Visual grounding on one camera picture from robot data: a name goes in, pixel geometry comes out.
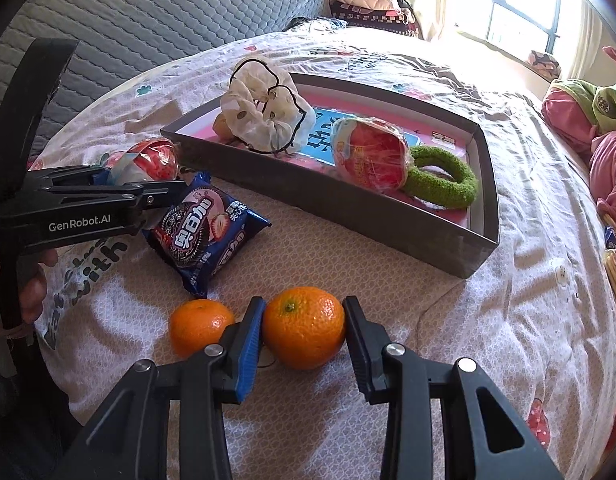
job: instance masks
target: blue gripper pad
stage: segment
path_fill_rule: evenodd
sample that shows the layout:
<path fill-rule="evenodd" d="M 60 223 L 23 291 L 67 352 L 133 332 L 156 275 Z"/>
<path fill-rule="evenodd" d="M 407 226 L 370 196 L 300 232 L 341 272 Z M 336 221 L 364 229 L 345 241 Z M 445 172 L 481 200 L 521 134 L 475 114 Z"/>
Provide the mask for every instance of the blue gripper pad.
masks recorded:
<path fill-rule="evenodd" d="M 252 298 L 245 317 L 251 314 L 251 309 L 254 309 L 254 314 L 250 320 L 248 333 L 243 343 L 242 353 L 239 355 L 239 375 L 237 387 L 235 388 L 235 395 L 238 402 L 243 402 L 246 396 L 252 391 L 252 387 L 255 383 L 257 362 L 259 361 L 259 349 L 261 349 L 261 319 L 266 309 L 266 302 L 263 298 Z"/>

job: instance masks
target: green knitted ring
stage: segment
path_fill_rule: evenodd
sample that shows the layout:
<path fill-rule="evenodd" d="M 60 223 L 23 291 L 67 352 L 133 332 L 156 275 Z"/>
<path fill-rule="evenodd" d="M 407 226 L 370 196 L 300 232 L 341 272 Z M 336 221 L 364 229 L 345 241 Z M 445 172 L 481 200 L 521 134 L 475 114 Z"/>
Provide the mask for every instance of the green knitted ring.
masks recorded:
<path fill-rule="evenodd" d="M 465 209 L 474 202 L 478 190 L 477 178 L 470 166 L 459 157 L 425 144 L 411 147 L 410 154 L 415 163 L 408 170 L 406 184 L 402 187 L 405 193 L 447 209 Z M 454 182 L 419 169 L 426 166 L 441 168 Z"/>

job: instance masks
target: window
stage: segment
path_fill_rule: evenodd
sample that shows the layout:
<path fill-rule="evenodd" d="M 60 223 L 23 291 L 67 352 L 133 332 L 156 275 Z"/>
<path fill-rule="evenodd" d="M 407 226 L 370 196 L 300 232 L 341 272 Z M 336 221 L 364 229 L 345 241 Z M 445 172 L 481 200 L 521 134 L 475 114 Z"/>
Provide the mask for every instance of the window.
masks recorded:
<path fill-rule="evenodd" d="M 553 52 L 561 6 L 562 0 L 458 0 L 457 25 L 526 59 L 531 50 Z"/>

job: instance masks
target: blue snack bag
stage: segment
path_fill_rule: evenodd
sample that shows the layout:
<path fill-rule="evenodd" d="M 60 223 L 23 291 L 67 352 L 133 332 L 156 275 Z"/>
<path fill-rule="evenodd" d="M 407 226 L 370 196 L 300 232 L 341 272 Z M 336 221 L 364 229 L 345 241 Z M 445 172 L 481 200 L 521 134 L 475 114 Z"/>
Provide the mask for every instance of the blue snack bag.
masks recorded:
<path fill-rule="evenodd" d="M 146 233 L 153 249 L 181 275 L 197 298 L 232 256 L 270 222 L 220 189 L 207 173 L 197 173 L 181 203 Z"/>
<path fill-rule="evenodd" d="M 606 226 L 606 230 L 604 232 L 604 239 L 606 241 L 607 249 L 616 249 L 616 233 L 614 229 L 610 227 L 610 225 Z"/>

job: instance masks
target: green fabric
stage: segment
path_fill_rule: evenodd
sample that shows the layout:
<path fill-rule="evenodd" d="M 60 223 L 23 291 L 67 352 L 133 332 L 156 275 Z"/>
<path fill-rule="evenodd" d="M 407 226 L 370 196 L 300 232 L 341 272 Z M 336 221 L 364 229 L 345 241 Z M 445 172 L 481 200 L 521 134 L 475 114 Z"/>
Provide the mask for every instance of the green fabric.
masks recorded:
<path fill-rule="evenodd" d="M 602 110 L 600 104 L 602 98 L 610 109 Z M 600 88 L 593 102 L 595 115 L 602 133 L 616 132 L 616 85 Z"/>
<path fill-rule="evenodd" d="M 550 86 L 567 92 L 602 134 L 616 132 L 616 85 L 597 87 L 587 81 L 554 81 Z"/>
<path fill-rule="evenodd" d="M 402 187 L 406 194 L 447 209 L 465 209 L 477 198 L 477 178 L 470 166 L 456 155 L 423 144 L 411 147 L 410 154 L 415 165 L 408 170 L 408 178 Z M 441 168 L 454 182 L 419 169 L 426 166 Z"/>
<path fill-rule="evenodd" d="M 597 93 L 595 85 L 581 79 L 569 79 L 568 81 L 553 81 L 550 86 L 567 92 L 581 106 L 590 124 L 597 124 L 597 118 L 592 108 L 592 102 Z"/>

